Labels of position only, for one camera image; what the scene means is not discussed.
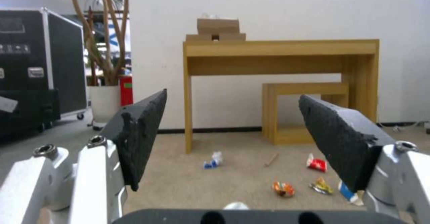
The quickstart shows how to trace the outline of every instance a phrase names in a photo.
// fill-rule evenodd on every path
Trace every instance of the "red container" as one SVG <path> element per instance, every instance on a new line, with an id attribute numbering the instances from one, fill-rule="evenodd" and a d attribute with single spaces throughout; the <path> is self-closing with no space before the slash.
<path id="1" fill-rule="evenodd" d="M 120 78 L 121 106 L 133 104 L 133 82 L 131 76 Z"/>

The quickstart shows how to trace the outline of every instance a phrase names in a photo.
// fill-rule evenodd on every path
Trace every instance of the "small wooden table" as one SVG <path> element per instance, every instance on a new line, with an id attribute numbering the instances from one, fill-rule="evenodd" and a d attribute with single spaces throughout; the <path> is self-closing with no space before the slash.
<path id="1" fill-rule="evenodd" d="M 184 42 L 185 151 L 192 148 L 191 76 L 341 73 L 349 108 L 376 121 L 379 40 Z"/>

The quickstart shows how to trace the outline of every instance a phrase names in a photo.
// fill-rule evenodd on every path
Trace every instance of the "white paper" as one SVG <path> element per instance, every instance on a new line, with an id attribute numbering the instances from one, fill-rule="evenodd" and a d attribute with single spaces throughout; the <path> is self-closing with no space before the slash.
<path id="1" fill-rule="evenodd" d="M 0 110 L 12 113 L 15 110 L 18 101 L 0 96 Z"/>

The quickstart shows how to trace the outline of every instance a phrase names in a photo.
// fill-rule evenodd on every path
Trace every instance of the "potted plant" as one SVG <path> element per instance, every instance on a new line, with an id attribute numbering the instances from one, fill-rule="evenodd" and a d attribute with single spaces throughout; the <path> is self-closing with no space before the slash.
<path id="1" fill-rule="evenodd" d="M 102 127 L 109 121 L 110 118 L 120 108 L 120 88 L 118 86 L 118 78 L 121 69 L 125 66 L 125 34 L 126 25 L 129 14 L 129 0 L 123 0 L 123 11 L 121 25 L 117 19 L 117 3 L 120 0 L 96 0 L 103 5 L 103 25 L 104 25 L 104 41 L 106 51 L 101 53 L 96 45 L 96 39 L 93 34 L 92 19 L 88 20 L 80 7 L 78 0 L 72 0 L 76 14 L 83 25 L 84 44 L 88 51 L 89 61 L 95 63 L 102 71 L 104 77 L 104 85 L 97 86 L 95 80 L 92 80 L 90 86 L 90 98 L 92 112 L 94 117 L 93 126 Z M 119 58 L 115 65 L 112 64 L 110 39 L 109 39 L 109 17 L 114 25 L 115 34 L 118 39 Z M 94 79 L 94 70 L 92 67 L 92 78 Z"/>

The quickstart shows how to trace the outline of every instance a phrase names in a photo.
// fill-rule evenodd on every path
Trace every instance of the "white wall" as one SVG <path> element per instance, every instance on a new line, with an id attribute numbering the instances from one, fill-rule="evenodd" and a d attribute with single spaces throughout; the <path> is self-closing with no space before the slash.
<path id="1" fill-rule="evenodd" d="M 429 118 L 429 8 L 430 0 L 130 0 L 134 97 L 167 88 L 160 127 L 184 127 L 182 41 L 208 13 L 238 17 L 248 40 L 381 39 L 380 120 Z M 195 77 L 194 127 L 259 126 L 263 82 L 338 78 Z"/>

